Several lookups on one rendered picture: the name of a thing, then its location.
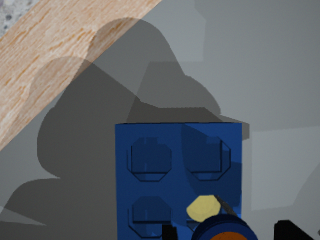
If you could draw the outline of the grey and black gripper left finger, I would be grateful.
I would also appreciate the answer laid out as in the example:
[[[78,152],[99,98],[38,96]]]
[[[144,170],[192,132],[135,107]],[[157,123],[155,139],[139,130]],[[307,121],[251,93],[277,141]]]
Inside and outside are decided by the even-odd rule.
[[[178,240],[177,228],[172,224],[162,224],[162,240]]]

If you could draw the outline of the blue tube rack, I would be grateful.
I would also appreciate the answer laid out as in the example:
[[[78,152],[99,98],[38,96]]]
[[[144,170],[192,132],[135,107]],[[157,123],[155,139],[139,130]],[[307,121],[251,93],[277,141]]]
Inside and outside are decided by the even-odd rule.
[[[117,240],[162,240],[162,224],[191,240],[187,208],[204,195],[241,218],[242,123],[115,124],[115,160]]]

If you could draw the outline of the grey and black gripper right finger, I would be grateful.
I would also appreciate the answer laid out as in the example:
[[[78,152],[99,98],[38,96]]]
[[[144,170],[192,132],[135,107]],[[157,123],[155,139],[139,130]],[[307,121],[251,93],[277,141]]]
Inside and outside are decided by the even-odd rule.
[[[279,220],[274,225],[274,240],[314,240],[290,220]]]

